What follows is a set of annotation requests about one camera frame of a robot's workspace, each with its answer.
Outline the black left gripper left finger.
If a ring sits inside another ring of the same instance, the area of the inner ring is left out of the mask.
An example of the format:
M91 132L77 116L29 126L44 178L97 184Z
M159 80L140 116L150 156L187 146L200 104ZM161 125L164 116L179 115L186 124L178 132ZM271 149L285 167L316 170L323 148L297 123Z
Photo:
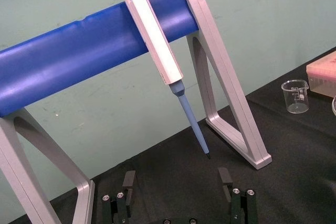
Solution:
M135 181L136 172L129 170L124 176L121 190L116 195L106 194L101 197L103 223L129 223Z

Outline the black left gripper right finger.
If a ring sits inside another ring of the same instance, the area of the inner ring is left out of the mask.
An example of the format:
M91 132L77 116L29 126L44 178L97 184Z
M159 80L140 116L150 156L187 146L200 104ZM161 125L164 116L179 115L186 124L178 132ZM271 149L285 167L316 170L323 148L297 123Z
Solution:
M225 167L218 168L221 188L228 203L229 223L257 223L256 191L235 187Z

